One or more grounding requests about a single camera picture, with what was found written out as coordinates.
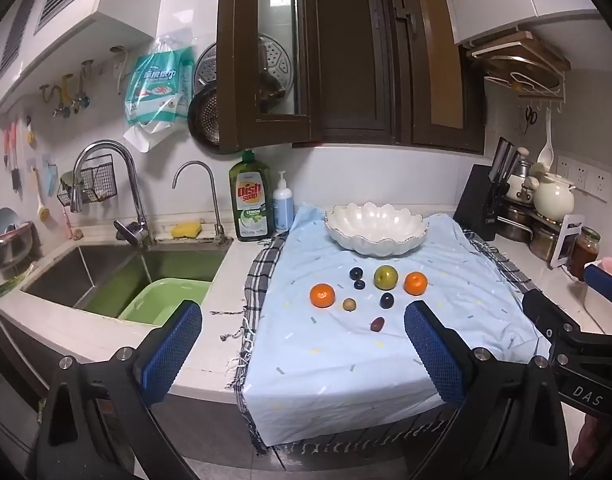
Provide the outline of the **person right hand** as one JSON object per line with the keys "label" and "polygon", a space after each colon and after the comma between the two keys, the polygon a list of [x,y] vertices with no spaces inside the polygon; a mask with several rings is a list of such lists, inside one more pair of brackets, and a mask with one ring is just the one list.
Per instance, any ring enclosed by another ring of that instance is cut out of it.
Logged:
{"label": "person right hand", "polygon": [[587,414],[582,429],[579,431],[578,440],[573,448],[572,461],[575,468],[585,467],[597,454],[598,449],[611,425],[607,420],[594,418]]}

